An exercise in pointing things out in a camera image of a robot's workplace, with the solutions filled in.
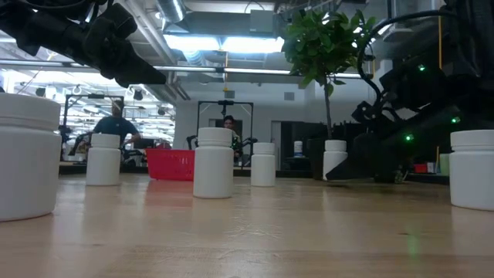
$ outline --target wooden table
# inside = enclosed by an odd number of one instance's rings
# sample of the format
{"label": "wooden table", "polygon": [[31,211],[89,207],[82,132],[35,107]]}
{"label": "wooden table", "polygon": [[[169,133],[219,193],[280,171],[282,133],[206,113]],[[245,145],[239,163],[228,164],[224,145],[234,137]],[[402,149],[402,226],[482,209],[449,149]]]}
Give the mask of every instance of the wooden table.
{"label": "wooden table", "polygon": [[190,182],[63,177],[52,215],[0,223],[5,278],[494,277],[494,213],[448,187],[235,180],[226,200]]}

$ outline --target blue shirt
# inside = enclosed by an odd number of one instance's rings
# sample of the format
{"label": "blue shirt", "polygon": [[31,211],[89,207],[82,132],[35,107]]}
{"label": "blue shirt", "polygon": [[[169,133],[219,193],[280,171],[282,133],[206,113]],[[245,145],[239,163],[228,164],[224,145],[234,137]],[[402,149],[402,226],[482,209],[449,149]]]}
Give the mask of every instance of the blue shirt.
{"label": "blue shirt", "polygon": [[94,133],[113,134],[120,136],[120,145],[124,143],[127,134],[138,134],[137,128],[123,117],[104,117],[94,127]]}

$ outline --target white plastic bottle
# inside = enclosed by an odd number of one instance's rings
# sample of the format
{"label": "white plastic bottle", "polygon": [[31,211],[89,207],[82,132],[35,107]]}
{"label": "white plastic bottle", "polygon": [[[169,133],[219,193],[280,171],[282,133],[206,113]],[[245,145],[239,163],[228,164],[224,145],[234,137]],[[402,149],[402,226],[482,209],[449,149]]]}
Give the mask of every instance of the white plastic bottle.
{"label": "white plastic bottle", "polygon": [[62,138],[60,105],[41,97],[0,93],[0,221],[55,208]]}
{"label": "white plastic bottle", "polygon": [[230,198],[233,193],[232,131],[204,127],[198,133],[195,149],[194,196]]}
{"label": "white plastic bottle", "polygon": [[494,131],[453,132],[451,146],[451,203],[494,211]]}
{"label": "white plastic bottle", "polygon": [[326,174],[347,159],[347,142],[341,140],[326,140],[324,144],[323,180]]}
{"label": "white plastic bottle", "polygon": [[250,183],[252,186],[275,186],[276,158],[273,143],[254,144]]}
{"label": "white plastic bottle", "polygon": [[86,185],[120,184],[120,136],[91,135],[91,148],[87,157]]}

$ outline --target red plastic bin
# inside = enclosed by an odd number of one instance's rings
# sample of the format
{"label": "red plastic bin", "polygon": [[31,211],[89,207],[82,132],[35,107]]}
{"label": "red plastic bin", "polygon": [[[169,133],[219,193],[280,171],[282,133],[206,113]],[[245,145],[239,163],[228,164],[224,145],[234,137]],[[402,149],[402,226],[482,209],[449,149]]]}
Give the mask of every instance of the red plastic bin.
{"label": "red plastic bin", "polygon": [[147,149],[149,176],[157,180],[193,181],[195,151]]}

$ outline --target green leaves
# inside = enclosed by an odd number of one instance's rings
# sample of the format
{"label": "green leaves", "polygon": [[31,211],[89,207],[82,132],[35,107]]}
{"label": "green leaves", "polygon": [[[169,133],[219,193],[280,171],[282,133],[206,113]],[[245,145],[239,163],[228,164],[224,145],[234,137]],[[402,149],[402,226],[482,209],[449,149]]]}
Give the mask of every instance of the green leaves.
{"label": "green leaves", "polygon": [[343,73],[349,67],[357,65],[358,50],[374,27],[376,19],[364,18],[362,11],[349,19],[345,14],[331,13],[329,22],[323,24],[325,12],[308,11],[303,17],[299,12],[293,14],[292,24],[284,32],[285,42],[282,51],[286,60],[292,63],[290,74],[303,76],[301,85],[306,86],[313,80],[326,87],[331,95],[333,86],[344,85],[341,80],[333,80],[335,73]]}

